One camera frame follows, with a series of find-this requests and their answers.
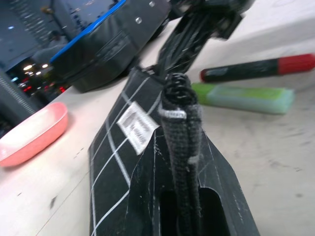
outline light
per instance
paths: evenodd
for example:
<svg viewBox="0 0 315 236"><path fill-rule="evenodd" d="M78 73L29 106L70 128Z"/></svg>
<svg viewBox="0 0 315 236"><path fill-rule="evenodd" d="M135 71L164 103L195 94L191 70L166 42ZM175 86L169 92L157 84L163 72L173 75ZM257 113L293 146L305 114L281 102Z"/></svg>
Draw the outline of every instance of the light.
<svg viewBox="0 0 315 236"><path fill-rule="evenodd" d="M23 70L29 70L32 68L32 65L25 66Z"/></svg>

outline table surface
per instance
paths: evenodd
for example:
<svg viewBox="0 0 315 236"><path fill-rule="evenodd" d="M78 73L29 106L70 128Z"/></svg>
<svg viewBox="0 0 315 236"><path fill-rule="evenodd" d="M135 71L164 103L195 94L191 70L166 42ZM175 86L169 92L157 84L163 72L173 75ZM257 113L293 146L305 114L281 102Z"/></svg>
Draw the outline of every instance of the table surface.
<svg viewBox="0 0 315 236"><path fill-rule="evenodd" d="M315 51L313 0L257 0L226 42L211 39L187 73L207 67ZM142 52L144 66L177 21ZM315 235L315 72L240 81L247 87L286 87L296 100L285 116L203 107L203 126L238 176L262 236ZM69 109L64 135L27 163L0 169L0 235L88 236L88 147L126 79L56 101Z"/></svg>

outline blue trim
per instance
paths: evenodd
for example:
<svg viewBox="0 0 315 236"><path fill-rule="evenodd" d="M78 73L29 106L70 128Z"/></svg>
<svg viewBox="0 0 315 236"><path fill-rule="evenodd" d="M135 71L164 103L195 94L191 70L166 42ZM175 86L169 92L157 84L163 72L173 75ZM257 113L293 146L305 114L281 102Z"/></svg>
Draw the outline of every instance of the blue trim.
<svg viewBox="0 0 315 236"><path fill-rule="evenodd" d="M62 48L57 54L55 54L51 59L50 63L52 63L57 57L59 57L62 53L71 48L80 38L84 35L91 33L96 27L98 27L108 16L113 14L118 8L120 8L126 0L119 1L115 6L113 6L109 11L107 11L104 15L98 18L93 24L86 27L81 33L79 33L73 40L71 40L64 48Z"/></svg>

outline white label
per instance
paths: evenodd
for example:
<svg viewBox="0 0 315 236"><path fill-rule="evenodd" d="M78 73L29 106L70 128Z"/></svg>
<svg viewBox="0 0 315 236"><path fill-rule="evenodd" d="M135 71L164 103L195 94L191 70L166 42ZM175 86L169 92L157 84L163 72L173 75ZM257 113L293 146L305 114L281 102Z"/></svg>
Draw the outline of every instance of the white label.
<svg viewBox="0 0 315 236"><path fill-rule="evenodd" d="M147 147L153 132L159 125L133 102L117 121L118 126L128 138L137 155Z"/></svg>

